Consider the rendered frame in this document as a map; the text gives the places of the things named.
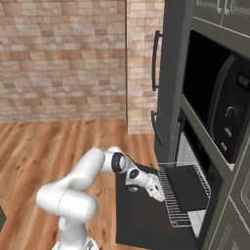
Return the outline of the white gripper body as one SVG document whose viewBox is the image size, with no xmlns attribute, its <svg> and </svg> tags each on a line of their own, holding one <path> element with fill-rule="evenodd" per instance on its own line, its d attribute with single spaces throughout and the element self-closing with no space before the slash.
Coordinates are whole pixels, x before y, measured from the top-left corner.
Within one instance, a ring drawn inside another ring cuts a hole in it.
<svg viewBox="0 0 250 250">
<path fill-rule="evenodd" d="M 163 202 L 165 200 L 165 194 L 160 184 L 159 178 L 154 174 L 148 173 L 146 191 L 150 197 L 154 198 L 159 202 Z"/>
</svg>

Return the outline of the black oven door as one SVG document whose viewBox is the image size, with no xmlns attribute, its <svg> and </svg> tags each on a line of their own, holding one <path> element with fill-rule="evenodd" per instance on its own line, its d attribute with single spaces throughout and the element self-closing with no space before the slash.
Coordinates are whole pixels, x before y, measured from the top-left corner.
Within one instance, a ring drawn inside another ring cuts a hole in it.
<svg viewBox="0 0 250 250">
<path fill-rule="evenodd" d="M 150 250 L 200 250 L 191 227 L 174 228 L 166 203 L 141 187 L 129 191 L 125 174 L 116 175 L 116 242 Z"/>
</svg>

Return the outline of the black built-in oven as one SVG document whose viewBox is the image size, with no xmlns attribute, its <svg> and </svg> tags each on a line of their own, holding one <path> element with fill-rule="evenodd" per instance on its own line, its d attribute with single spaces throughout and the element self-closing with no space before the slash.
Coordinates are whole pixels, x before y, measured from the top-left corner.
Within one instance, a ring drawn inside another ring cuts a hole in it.
<svg viewBox="0 0 250 250">
<path fill-rule="evenodd" d="M 188 117 L 184 111 L 180 111 L 179 115 L 179 135 L 178 135 L 178 147 L 176 149 L 175 166 L 183 165 L 195 165 L 198 164 L 206 177 L 206 180 L 211 189 L 211 197 L 207 208 L 206 214 L 201 227 L 201 232 L 198 237 L 195 237 L 198 248 L 201 250 L 208 230 L 210 228 L 217 203 L 219 201 L 220 192 L 224 184 L 224 178 L 213 160 L 210 158 L 207 150 L 202 145 L 193 126 L 188 121 Z"/>
</svg>

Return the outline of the grey-green oven cabinet housing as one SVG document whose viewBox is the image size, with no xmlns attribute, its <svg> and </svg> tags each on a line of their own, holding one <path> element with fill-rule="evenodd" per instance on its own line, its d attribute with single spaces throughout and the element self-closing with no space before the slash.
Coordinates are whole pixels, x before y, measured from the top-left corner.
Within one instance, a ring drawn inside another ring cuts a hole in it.
<svg viewBox="0 0 250 250">
<path fill-rule="evenodd" d="M 191 30 L 250 59 L 250 34 L 198 18 L 192 19 Z M 250 250 L 250 123 L 236 161 L 229 163 L 184 94 L 181 110 L 224 178 L 219 201 L 201 250 Z"/>
</svg>

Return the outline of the black microwave oven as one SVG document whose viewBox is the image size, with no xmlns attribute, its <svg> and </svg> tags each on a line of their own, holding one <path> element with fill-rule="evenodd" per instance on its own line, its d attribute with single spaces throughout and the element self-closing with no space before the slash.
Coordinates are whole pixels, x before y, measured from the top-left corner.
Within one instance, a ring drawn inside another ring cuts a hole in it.
<svg viewBox="0 0 250 250">
<path fill-rule="evenodd" d="M 250 123 L 250 59 L 192 30 L 183 94 L 229 163 Z"/>
</svg>

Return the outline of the dark baking tray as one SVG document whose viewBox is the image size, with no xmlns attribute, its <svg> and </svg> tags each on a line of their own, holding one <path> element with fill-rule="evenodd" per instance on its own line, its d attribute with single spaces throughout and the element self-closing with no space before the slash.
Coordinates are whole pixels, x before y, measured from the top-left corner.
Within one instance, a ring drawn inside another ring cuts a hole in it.
<svg viewBox="0 0 250 250">
<path fill-rule="evenodd" d="M 208 197 L 192 165 L 164 169 L 182 212 L 204 210 Z"/>
</svg>

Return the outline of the dark grey fridge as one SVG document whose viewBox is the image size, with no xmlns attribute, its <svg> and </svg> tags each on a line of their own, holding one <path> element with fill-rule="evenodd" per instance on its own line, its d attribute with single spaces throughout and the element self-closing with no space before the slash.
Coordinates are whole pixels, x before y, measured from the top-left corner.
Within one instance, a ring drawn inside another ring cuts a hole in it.
<svg viewBox="0 0 250 250">
<path fill-rule="evenodd" d="M 158 88 L 157 127 L 165 144 L 155 136 L 154 151 L 158 165 L 175 162 L 182 86 L 194 0 L 164 0 L 162 37 L 158 41 L 156 84 Z"/>
</svg>

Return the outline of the dark grey block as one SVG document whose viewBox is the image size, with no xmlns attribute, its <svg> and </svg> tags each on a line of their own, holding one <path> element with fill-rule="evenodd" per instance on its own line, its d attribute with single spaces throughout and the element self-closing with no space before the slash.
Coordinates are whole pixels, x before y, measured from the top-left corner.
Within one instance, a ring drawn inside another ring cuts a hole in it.
<svg viewBox="0 0 250 250">
<path fill-rule="evenodd" d="M 6 217 L 2 207 L 0 206 L 0 232 L 5 224 L 6 220 L 7 220 L 7 217 Z"/>
</svg>

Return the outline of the grey-green cupboard run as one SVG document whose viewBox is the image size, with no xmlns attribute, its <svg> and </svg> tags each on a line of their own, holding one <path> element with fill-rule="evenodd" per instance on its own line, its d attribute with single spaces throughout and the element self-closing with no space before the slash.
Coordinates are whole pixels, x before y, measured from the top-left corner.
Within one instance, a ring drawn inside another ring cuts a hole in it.
<svg viewBox="0 0 250 250">
<path fill-rule="evenodd" d="M 193 16 L 223 27 L 250 32 L 250 0 L 195 0 Z"/>
</svg>

